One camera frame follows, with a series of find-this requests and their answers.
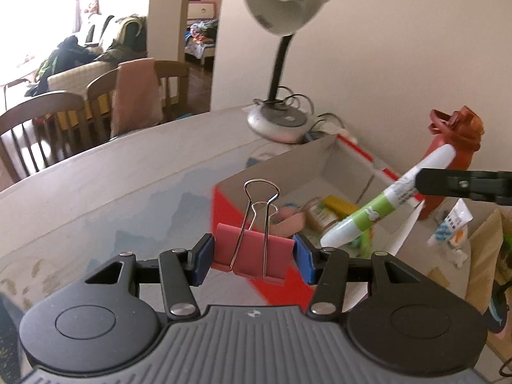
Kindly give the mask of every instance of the box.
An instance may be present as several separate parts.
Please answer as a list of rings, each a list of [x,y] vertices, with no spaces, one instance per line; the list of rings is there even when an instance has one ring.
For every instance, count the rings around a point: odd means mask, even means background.
[[[212,232],[218,223],[240,226],[247,208],[244,183],[250,179],[267,179],[281,188],[277,206],[285,203],[304,205],[312,198],[336,195],[355,202],[369,184],[359,205],[364,205],[397,179],[389,169],[376,170],[372,156],[341,136],[328,136],[295,147],[218,183],[213,190]],[[254,201],[268,200],[275,190],[266,184],[251,187]],[[396,255],[418,219],[420,201],[417,195],[374,226],[374,251],[385,250]],[[257,222],[262,230],[262,221]],[[314,289],[302,282],[294,265],[288,269],[282,286],[260,279],[252,285],[271,305],[300,305],[306,308]],[[348,284],[344,310],[350,309],[367,292],[365,284]]]

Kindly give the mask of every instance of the desk lamp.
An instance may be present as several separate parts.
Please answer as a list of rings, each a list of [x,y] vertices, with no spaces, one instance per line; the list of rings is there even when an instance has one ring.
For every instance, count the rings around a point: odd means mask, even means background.
[[[311,115],[293,105],[294,99],[304,97],[312,106],[308,97],[291,94],[281,100],[277,98],[277,91],[292,37],[327,1],[329,0],[245,0],[249,12],[260,26],[281,37],[268,97],[265,101],[254,100],[255,105],[247,116],[249,127],[262,137],[280,143],[298,143],[313,125]]]

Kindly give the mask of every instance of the cream tube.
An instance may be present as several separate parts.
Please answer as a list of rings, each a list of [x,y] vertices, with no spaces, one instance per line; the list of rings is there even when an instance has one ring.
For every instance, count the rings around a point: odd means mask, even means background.
[[[373,224],[389,215],[418,192],[414,183],[416,175],[421,169],[446,169],[455,158],[455,154],[455,149],[450,144],[445,144],[434,150],[395,183],[387,187],[373,201],[328,230],[320,239],[322,247],[341,247],[355,240]]]
[[[473,215],[471,215],[466,203],[459,199],[448,216],[428,239],[427,245],[431,247],[448,241],[472,219]]]

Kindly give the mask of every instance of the bed headboard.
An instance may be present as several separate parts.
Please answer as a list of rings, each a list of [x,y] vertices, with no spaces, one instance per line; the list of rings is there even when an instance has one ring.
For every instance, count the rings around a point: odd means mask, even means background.
[[[214,1],[190,1],[188,3],[187,25],[200,20],[212,20],[217,17],[217,5]]]

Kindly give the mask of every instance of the red bottle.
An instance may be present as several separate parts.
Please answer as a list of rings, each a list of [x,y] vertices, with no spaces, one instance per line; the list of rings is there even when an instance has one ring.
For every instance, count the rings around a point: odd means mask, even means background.
[[[454,111],[449,116],[444,112],[433,109],[430,111],[432,124],[428,129],[436,134],[425,156],[444,144],[455,147],[457,154],[448,166],[448,169],[467,170],[471,164],[473,154],[480,149],[480,142],[484,133],[482,120],[468,107],[463,106],[460,111]],[[419,219],[424,220],[443,201],[443,196],[425,195],[425,206]]]

